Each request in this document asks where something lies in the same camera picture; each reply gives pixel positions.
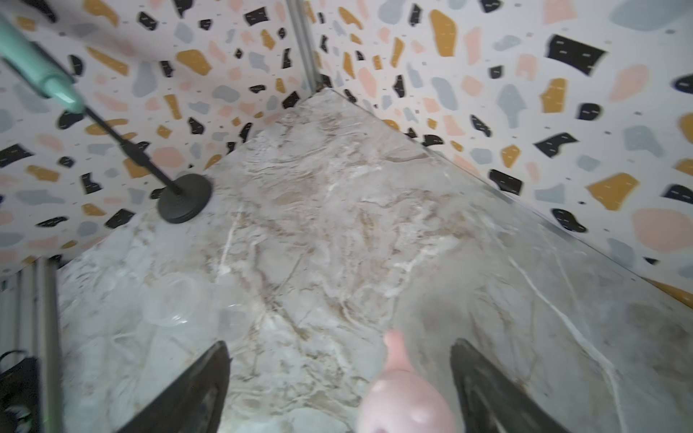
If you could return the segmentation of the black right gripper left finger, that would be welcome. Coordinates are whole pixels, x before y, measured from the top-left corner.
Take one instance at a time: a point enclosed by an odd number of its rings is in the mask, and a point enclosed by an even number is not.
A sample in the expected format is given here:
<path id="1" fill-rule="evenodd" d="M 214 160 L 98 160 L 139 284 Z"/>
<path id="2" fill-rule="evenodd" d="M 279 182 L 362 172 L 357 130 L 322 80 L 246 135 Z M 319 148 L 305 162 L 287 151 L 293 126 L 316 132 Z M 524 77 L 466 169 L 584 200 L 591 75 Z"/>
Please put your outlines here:
<path id="1" fill-rule="evenodd" d="M 232 358 L 223 341 L 213 344 L 122 432 L 216 432 L 225 406 Z"/>

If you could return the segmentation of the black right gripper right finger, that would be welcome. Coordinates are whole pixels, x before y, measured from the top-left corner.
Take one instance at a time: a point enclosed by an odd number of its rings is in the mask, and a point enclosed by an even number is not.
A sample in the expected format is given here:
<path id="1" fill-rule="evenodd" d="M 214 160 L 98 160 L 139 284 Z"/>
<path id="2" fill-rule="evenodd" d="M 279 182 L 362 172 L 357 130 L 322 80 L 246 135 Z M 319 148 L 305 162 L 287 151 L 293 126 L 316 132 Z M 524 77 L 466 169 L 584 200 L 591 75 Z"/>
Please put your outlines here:
<path id="1" fill-rule="evenodd" d="M 565 432 L 467 340 L 450 349 L 450 367 L 467 432 Z"/>

